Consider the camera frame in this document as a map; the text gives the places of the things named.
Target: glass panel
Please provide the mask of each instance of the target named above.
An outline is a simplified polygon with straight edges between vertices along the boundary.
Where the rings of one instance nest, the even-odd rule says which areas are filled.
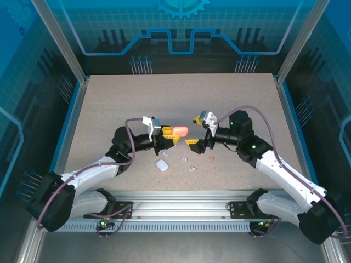
[[[286,78],[316,180],[341,193],[351,229],[351,5],[329,3]]]
[[[86,74],[277,73],[314,0],[48,0]]]
[[[1,1],[0,25],[0,247],[1,262],[14,262],[76,79],[30,1]]]

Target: speckled tabletop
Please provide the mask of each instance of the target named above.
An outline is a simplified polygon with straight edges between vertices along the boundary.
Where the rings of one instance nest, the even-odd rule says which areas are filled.
[[[280,155],[301,171],[271,74],[91,76],[65,171],[84,167],[102,157],[111,146],[115,130],[128,118],[155,116],[162,125],[189,127],[185,139],[203,139],[206,131],[192,123],[194,117],[203,110],[211,110],[221,118],[242,105],[255,106],[266,115]],[[253,111],[248,113],[256,134],[270,142],[260,116]],[[135,135],[147,132],[141,123],[132,123],[131,129]],[[153,150],[138,152],[126,172],[97,187],[141,191],[279,188],[221,144],[213,150],[207,149],[204,155],[197,155],[182,138],[168,153],[169,156],[158,157]],[[183,157],[188,157],[186,163],[180,160]],[[160,158],[170,166],[166,172],[155,166]],[[196,167],[195,171],[188,171],[191,165]]]

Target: pink object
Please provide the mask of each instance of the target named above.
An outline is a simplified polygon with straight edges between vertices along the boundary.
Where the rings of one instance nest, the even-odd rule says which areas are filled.
[[[172,134],[173,135],[180,135],[180,137],[185,137],[188,134],[188,128],[187,127],[174,127],[172,129]]]

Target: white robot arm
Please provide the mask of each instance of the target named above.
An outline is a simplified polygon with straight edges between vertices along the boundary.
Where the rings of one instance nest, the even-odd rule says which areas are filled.
[[[186,140],[186,143],[192,151],[199,154],[204,153],[206,147],[213,149],[216,142],[236,145],[236,153],[244,162],[272,178],[295,200],[289,201],[259,189],[247,198],[247,207],[251,213],[270,214],[289,221],[298,226],[312,242],[321,244],[340,227],[335,214],[321,197],[326,199],[339,215],[343,215],[341,196],[329,193],[323,187],[309,181],[281,157],[278,161],[272,146],[254,135],[252,120],[246,111],[234,112],[229,116],[229,120],[229,128],[223,128],[218,125],[212,112],[202,112],[193,122],[207,129],[205,138]]]
[[[148,126],[148,133],[138,136],[132,132],[130,134],[135,152],[153,148],[158,155],[180,139],[180,135],[169,133],[171,127],[161,126],[159,119],[143,117],[142,122]],[[115,131],[112,143],[104,157],[85,168],[61,175],[51,172],[43,177],[28,202],[27,211],[36,219],[43,214],[39,221],[49,232],[59,229],[69,218],[78,215],[108,215],[116,211],[114,197],[103,189],[96,189],[96,185],[118,176],[131,164],[129,154],[132,144],[125,126]]]

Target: purple cable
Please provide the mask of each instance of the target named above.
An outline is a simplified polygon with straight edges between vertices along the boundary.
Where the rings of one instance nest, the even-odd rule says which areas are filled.
[[[115,162],[106,162],[106,163],[96,163],[96,164],[92,164],[89,165],[87,167],[84,167],[83,169],[79,170],[78,172],[76,172],[74,175],[72,175],[71,177],[69,177],[62,185],[59,186],[59,188],[56,189],[56,191],[50,196],[49,200],[46,202],[42,212],[40,213],[40,216],[38,217],[38,221],[37,221],[37,228],[38,229],[42,229],[44,228],[43,226],[41,226],[41,222],[43,220],[43,217],[46,213],[46,211],[48,210],[51,202],[54,200],[54,198],[59,194],[59,192],[62,190],[62,188],[64,188],[70,181],[74,180],[77,176],[79,176],[81,173],[83,173],[86,170],[89,170],[91,168],[94,167],[100,167],[100,166],[105,166],[105,165],[115,165],[115,166],[119,166],[119,165],[129,165],[132,164],[134,162],[135,159],[135,144],[134,144],[134,140],[133,140],[133,136],[132,133],[128,127],[128,123],[132,122],[132,121],[142,121],[143,118],[132,118],[132,119],[128,119],[125,122],[125,126],[126,126],[126,130],[127,130],[127,134],[128,137],[131,141],[131,147],[132,147],[132,158],[126,162],[126,163],[115,163]]]
[[[270,135],[270,139],[272,141],[272,147],[273,147],[273,152],[275,155],[276,160],[278,161],[278,163],[280,164],[280,166],[283,167],[284,170],[286,170],[291,176],[293,176],[297,181],[299,181],[301,184],[303,184],[308,190],[311,190],[312,193],[316,194],[328,207],[329,209],[334,213],[335,217],[337,218],[337,220],[339,221],[344,234],[342,237],[339,236],[335,236],[335,235],[331,235],[331,237],[333,238],[337,238],[337,239],[344,239],[347,237],[347,228],[346,225],[344,223],[344,221],[342,220],[341,216],[339,215],[339,213],[337,212],[337,210],[331,205],[331,203],[329,203],[329,201],[322,196],[319,192],[317,192],[316,190],[314,190],[313,187],[311,187],[308,183],[306,183],[305,181],[303,181],[301,178],[299,178],[294,172],[290,171],[288,167],[286,167],[282,161],[279,158],[279,154],[276,150],[276,145],[275,145],[275,141],[274,141],[274,136],[273,136],[273,131],[268,123],[267,118],[265,117],[265,115],[257,108],[252,107],[252,106],[240,106],[234,110],[232,110],[231,112],[229,112],[227,115],[225,115],[222,119],[220,119],[218,122],[216,122],[215,124],[219,124],[222,121],[224,121],[226,118],[228,118],[230,115],[232,115],[234,112],[238,111],[238,110],[244,110],[244,109],[250,109],[250,110],[254,110],[256,111],[264,120],[268,130],[269,130],[269,135]]]
[[[128,211],[127,211],[126,214],[124,215],[123,220],[122,220],[122,222],[120,223],[120,225],[118,226],[118,228],[117,228],[113,233],[111,233],[111,234],[109,234],[109,235],[106,236],[106,237],[112,237],[112,236],[114,236],[115,234],[117,234],[117,232],[121,229],[121,227],[122,227],[124,221],[126,220],[126,218],[127,218],[127,216],[128,216],[128,213],[129,213],[131,207],[132,207],[132,205],[129,204],[129,205],[127,205],[126,207],[123,207],[121,210],[119,210],[119,211],[117,211],[117,212],[114,212],[113,214],[110,214],[110,215],[98,215],[98,214],[94,214],[94,213],[90,213],[89,215],[95,216],[95,217],[97,217],[97,218],[110,218],[110,217],[115,216],[115,215],[118,215],[119,213],[121,213],[121,212],[123,212],[124,210],[128,209]],[[99,232],[99,230],[97,230],[97,234],[100,235],[100,236],[103,236],[103,235],[101,235],[101,233]]]
[[[253,231],[262,234],[262,237],[269,237],[278,229],[280,222],[281,222],[281,218],[278,219],[276,225],[269,233],[265,233],[265,232],[262,232],[260,230],[253,230]]]

